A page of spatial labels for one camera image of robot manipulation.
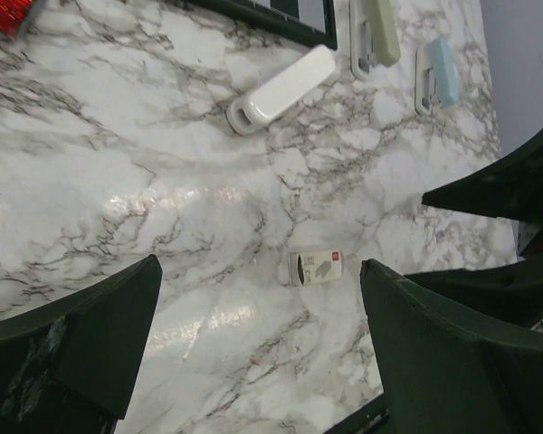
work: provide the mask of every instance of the small box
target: small box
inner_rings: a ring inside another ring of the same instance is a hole
[[[291,284],[316,285],[342,277],[342,252],[337,249],[301,250],[288,255]]]

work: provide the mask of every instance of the marble table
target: marble table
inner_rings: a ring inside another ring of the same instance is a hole
[[[155,0],[54,0],[0,37],[0,319],[155,253],[157,314],[119,434],[320,433],[381,392],[362,259],[402,273],[514,260],[510,223],[420,195],[500,156],[479,0],[395,0],[402,60],[349,70],[269,130],[234,97],[303,47]],[[414,113],[414,53],[444,35],[462,101]],[[344,278],[291,288],[286,251],[342,249]]]

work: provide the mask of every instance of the red wrapper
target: red wrapper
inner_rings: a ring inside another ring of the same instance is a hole
[[[0,32],[15,37],[24,33],[44,0],[0,0]]]

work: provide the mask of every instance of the black frame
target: black frame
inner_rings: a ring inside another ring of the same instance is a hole
[[[333,0],[323,0],[323,2],[325,33],[249,0],[188,0],[188,3],[211,9],[234,20],[265,29],[268,32],[278,34],[308,47],[324,44],[328,48],[336,50],[338,48],[338,37],[336,36],[334,2]]]

